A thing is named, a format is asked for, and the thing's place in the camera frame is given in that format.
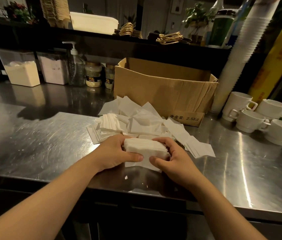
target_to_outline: hand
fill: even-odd
[[[94,160],[99,172],[107,168],[113,168],[124,162],[140,162],[143,156],[138,153],[125,152],[121,146],[124,140],[131,138],[121,134],[110,136],[87,156]]]
[[[170,148],[171,159],[165,161],[152,156],[150,163],[165,172],[174,182],[190,190],[201,173],[189,155],[169,137],[158,137],[153,140],[164,143]]]

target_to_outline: white ceramic cup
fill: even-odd
[[[266,131],[265,138],[268,141],[282,146],[282,120],[272,120]]]
[[[233,109],[237,111],[242,109],[255,110],[258,104],[251,100],[252,97],[248,94],[242,92],[231,92],[222,110],[222,117],[227,121],[234,121],[235,119],[229,116],[230,111]]]
[[[235,126],[246,133],[251,133],[255,130],[266,131],[270,125],[270,123],[265,122],[266,118],[263,115],[247,109],[241,111],[233,109],[229,116],[236,119],[237,124]]]
[[[267,119],[279,119],[282,117],[282,103],[271,99],[263,99],[255,111],[264,115]]]

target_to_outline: forearm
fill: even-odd
[[[201,173],[197,175],[195,183],[191,187],[191,192],[198,200],[216,240],[266,239]]]
[[[98,172],[89,156],[0,216],[0,239],[53,240],[91,178]]]

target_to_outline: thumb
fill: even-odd
[[[141,162],[143,160],[143,155],[133,152],[122,152],[123,162]]]
[[[159,157],[155,157],[155,156],[151,156],[149,158],[150,163],[155,166],[156,168],[162,170],[163,172],[165,172],[168,169],[169,166],[169,162],[165,161]]]

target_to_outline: yellow package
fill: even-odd
[[[282,76],[282,30],[266,57],[248,94],[260,103],[266,99]]]

